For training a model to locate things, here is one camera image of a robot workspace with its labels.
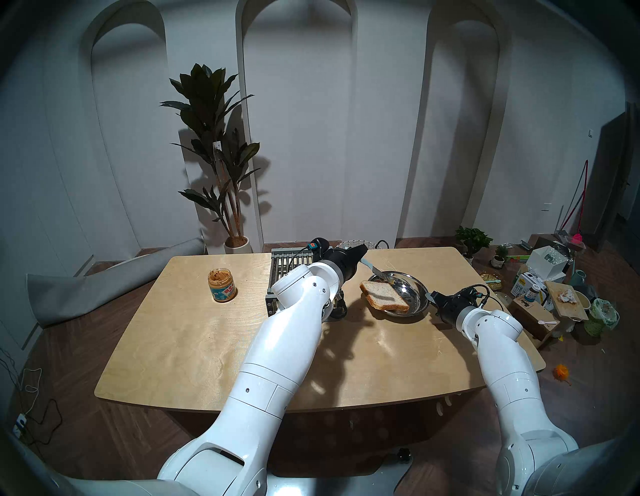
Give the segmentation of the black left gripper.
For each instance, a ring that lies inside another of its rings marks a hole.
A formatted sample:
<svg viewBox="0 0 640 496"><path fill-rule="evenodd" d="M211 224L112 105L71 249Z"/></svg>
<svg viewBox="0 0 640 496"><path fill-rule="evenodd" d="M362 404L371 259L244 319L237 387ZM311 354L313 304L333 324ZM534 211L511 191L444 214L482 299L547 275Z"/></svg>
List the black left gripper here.
<svg viewBox="0 0 640 496"><path fill-rule="evenodd" d="M351 248L329 248L322 255L322 261L337 266L337 271L342 276L342 281L352 279L357 272L357 265L368 252L366 244L361 243Z"/></svg>

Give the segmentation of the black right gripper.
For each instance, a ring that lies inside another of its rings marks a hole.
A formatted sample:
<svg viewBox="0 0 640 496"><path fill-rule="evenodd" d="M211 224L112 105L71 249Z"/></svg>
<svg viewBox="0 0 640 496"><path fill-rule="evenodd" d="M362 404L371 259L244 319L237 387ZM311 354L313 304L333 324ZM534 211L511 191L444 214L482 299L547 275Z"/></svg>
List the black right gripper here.
<svg viewBox="0 0 640 496"><path fill-rule="evenodd" d="M458 326L458 318L465 309L481 309L490 296L488 286L468 286L450 296L438 291L425 293L427 300L436 307L437 316L455 327Z"/></svg>

